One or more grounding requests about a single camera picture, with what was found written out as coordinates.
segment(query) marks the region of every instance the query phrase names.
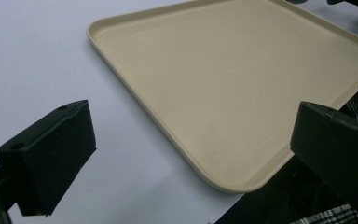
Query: mounting hole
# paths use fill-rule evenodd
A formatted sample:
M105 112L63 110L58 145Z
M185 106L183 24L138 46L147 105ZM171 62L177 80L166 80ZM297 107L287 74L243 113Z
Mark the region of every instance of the mounting hole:
M19 150L20 148L22 148L25 144L23 143L16 143L13 146L11 146L11 150Z

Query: plaid fabric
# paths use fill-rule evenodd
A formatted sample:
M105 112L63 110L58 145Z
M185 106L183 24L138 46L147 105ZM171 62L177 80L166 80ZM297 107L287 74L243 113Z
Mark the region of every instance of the plaid fabric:
M358 92L340 110L358 120ZM293 224L333 224L333 223L358 223L358 212L350 205L327 210L325 212L300 219Z
M324 223L358 223L358 212L348 204L316 214L312 217L300 219L293 224L324 224Z

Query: white table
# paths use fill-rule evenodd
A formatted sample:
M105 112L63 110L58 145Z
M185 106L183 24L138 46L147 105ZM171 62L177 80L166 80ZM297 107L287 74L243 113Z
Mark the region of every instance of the white table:
M89 99L98 150L51 217L13 223L214 223L241 195L205 184L91 46L103 17L183 0L0 2L0 146L48 112ZM358 34L358 7L301 7Z

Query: tray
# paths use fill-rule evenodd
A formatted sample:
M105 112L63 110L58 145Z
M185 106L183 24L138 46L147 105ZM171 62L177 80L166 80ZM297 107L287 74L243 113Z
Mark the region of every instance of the tray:
M292 156L300 101L358 91L358 36L281 0L201 0L116 16L94 47L194 170L225 192L262 187Z

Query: tray rim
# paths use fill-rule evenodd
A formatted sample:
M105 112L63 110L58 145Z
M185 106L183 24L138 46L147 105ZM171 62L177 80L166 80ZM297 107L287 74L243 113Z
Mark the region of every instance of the tray rim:
M103 49L98 46L98 42L96 40L99 30L101 28L104 28L105 26L115 26L115 25L123 24L125 22L140 21L142 19L147 19L147 18L151 18L151 17L155 17L155 16L169 14L174 11L191 9L193 7L203 7L203 6L207 6L210 4L223 3L226 1L227 0L190 1L190 2L169 5L166 7L151 8L151 9L147 9L147 10L136 11L136 12L132 12L132 13L125 13L125 14L116 15L116 16L112 16L112 17L101 18L101 19L93 22L91 25L89 25L89 27L87 28L87 36L88 36L91 44L93 45L93 47L100 53L100 55L103 57L103 59L109 64L110 68L113 70L115 75L117 77L119 77L119 79L122 81L122 83L131 92L132 96L135 97L135 99L138 101L138 103L143 107L143 109L152 118L152 120L155 121L155 123L158 125L158 127L165 133L165 135L170 139L170 141L174 144L174 146L176 148L181 148L178 150L180 152L180 154L186 159L186 161L192 166L193 170L195 170L196 173L199 176L201 176L205 182L207 182L208 184L210 184L212 187L214 187L216 189L222 190L223 192L245 193L245 192L253 191L253 190L260 189L261 187L263 187L294 156L294 153L290 150L289 143L287 144L287 146L285 146L285 148L288 148L288 151L285 153L285 156L280 157L280 158L282 158L280 160L280 162L274 163L274 164L276 164L276 166L273 169L269 169L269 172L267 174L265 174L261 179L258 179L258 181L256 183L254 183L252 185L248 185L246 189L221 186L221 185L217 184L215 181L213 181L213 178L211 176L208 176L207 172L202 171L202 169L201 169L202 167L198 166L197 162L195 160L192 160L189 157L189 155L187 155L185 153L185 151L183 150L183 148L185 148L185 147L180 146L180 142L175 141L174 134L172 132L170 132L170 130L165 128L166 126L164 125L164 123L161 120L158 120L156 118L155 113L153 113L152 108L150 108L148 105L146 105L144 103L141 94L139 94L137 92L137 90L135 88L133 88L129 82L126 81L126 79L121 75L120 71L117 70L117 67L115 66L115 64L113 62L109 61L106 54L103 52ZM307 20L310 20L314 23L319 23L319 25L321 25L322 27L324 27L334 33L340 34L344 38L348 38L351 41L354 41L356 44L358 44L358 35L351 33L347 30L344 30L344 29L340 28L339 26L335 25L334 23L327 21L325 19L322 19L316 15L313 15L302 8L296 7L295 5L288 3L284 0L265 0L265 1L269 1L274 4L279 5L281 7L284 7L285 9L290 10L290 11L296 13L297 15L299 15ZM341 100L341 98L337 98L330 105L330 107L339 109L340 107L345 105L346 102L349 99L351 99L351 97L356 92L358 92L358 80L352 84L352 88L345 90L343 92L343 94L341 95L341 97L343 97L345 100ZM276 160L276 156L271 158L270 161L273 161L274 159ZM256 173L258 174L260 172L263 172L264 168L265 167L261 168Z

